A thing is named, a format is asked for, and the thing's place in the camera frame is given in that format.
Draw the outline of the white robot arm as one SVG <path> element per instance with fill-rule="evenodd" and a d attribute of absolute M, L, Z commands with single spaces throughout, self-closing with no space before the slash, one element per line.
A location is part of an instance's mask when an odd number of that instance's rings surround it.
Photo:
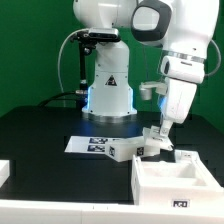
<path fill-rule="evenodd" d="M 160 134 L 183 123 L 205 77 L 219 0 L 74 0 L 73 10 L 88 28 L 128 26 L 137 41 L 162 49 L 167 90 L 159 101 Z"/>

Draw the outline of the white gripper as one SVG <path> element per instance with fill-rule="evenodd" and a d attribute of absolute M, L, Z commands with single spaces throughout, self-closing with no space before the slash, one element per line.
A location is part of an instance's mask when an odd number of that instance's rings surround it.
<path fill-rule="evenodd" d="M 163 121 L 160 135 L 167 137 L 174 123 L 182 124 L 192 105 L 197 85 L 181 80 L 166 78 L 167 92 L 160 103 Z"/>

